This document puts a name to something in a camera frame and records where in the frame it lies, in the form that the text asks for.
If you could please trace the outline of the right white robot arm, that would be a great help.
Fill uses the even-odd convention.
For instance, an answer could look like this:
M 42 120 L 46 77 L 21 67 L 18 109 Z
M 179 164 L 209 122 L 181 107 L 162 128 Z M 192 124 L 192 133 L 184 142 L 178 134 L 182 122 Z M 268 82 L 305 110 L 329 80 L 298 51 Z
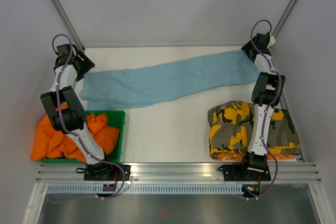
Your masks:
M 271 117 L 280 102 L 285 84 L 285 76 L 281 75 L 272 63 L 270 46 L 275 38 L 270 34 L 257 33 L 242 47 L 259 71 L 251 100 L 253 102 L 254 126 L 248 149 L 239 167 L 240 176 L 251 180 L 257 174 L 269 175 L 268 133 Z

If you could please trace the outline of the light blue trousers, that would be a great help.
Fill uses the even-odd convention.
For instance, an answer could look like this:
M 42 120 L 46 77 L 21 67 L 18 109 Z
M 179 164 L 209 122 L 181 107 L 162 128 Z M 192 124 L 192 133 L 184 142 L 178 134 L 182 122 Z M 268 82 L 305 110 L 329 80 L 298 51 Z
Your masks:
M 89 73 L 80 97 L 90 110 L 152 106 L 223 86 L 250 84 L 259 71 L 241 51 L 227 51 L 137 69 Z

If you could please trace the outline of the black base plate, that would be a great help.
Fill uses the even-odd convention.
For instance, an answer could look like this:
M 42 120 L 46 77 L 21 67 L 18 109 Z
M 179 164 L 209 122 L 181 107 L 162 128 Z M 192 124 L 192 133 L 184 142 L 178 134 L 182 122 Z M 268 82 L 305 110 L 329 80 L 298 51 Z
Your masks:
M 222 172 L 224 181 L 226 182 L 258 182 L 271 181 L 271 174 L 269 168 L 263 172 L 244 169 L 238 164 L 226 164 L 218 168 L 218 171 Z
M 105 163 L 86 164 L 85 168 L 77 168 L 77 174 L 83 174 L 85 181 L 128 181 L 131 174 L 130 165 L 118 166 Z

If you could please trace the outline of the aluminium mounting rail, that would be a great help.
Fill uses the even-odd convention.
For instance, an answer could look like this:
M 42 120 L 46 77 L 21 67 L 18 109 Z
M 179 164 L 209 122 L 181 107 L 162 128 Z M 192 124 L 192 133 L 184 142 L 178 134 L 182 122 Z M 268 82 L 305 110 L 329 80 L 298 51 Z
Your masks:
M 221 163 L 129 163 L 130 181 L 140 184 L 221 184 L 224 176 L 218 171 Z M 41 163 L 38 165 L 37 182 L 82 182 L 84 168 L 80 163 Z M 289 162 L 278 165 L 276 182 L 279 184 L 321 183 L 314 163 Z

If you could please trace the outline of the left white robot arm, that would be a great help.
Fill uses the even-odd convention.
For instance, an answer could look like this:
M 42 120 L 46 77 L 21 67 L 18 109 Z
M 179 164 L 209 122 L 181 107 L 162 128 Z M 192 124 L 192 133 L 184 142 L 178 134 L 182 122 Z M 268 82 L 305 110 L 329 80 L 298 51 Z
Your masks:
M 91 180 L 110 180 L 114 175 L 114 167 L 107 163 L 105 151 L 89 132 L 85 110 L 75 93 L 76 83 L 95 64 L 70 44 L 58 46 L 56 55 L 54 84 L 40 96 L 47 116 L 54 130 L 66 134 L 84 155 L 85 176 Z

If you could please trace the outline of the camouflage folded trousers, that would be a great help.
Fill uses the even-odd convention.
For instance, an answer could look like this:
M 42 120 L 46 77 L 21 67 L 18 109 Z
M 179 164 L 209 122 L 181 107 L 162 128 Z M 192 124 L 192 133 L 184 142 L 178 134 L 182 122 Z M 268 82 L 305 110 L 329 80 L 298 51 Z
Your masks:
M 254 126 L 253 104 L 229 101 L 208 111 L 209 156 L 219 153 L 245 154 Z M 300 154 L 300 140 L 287 110 L 275 109 L 271 117 L 267 147 L 274 154 Z

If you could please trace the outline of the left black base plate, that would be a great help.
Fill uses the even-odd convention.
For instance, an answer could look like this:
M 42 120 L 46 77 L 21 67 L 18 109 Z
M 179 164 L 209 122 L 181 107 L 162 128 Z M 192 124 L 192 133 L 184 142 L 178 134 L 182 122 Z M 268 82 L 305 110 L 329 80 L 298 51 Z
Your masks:
M 118 166 L 105 163 L 86 164 L 85 168 L 77 168 L 77 174 L 83 174 L 85 181 L 128 181 L 131 174 L 130 165 Z

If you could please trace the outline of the orange patterned folded trousers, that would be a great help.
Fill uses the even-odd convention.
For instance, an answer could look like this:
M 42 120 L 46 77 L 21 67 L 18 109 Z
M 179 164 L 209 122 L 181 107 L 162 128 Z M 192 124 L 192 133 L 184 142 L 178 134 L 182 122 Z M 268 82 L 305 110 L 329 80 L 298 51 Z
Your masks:
M 245 154 L 242 153 L 219 153 L 212 155 L 211 158 L 216 161 L 235 161 L 240 162 Z M 277 161 L 280 162 L 295 162 L 296 157 L 289 154 L 274 154 Z

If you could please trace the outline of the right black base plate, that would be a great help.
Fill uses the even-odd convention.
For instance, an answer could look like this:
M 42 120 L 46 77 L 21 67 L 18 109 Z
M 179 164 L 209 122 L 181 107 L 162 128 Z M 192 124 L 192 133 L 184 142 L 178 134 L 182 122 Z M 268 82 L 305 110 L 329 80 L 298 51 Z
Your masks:
M 269 168 L 263 172 L 244 169 L 238 164 L 226 164 L 218 168 L 218 171 L 222 172 L 224 181 L 226 182 L 258 182 L 271 181 L 271 174 Z

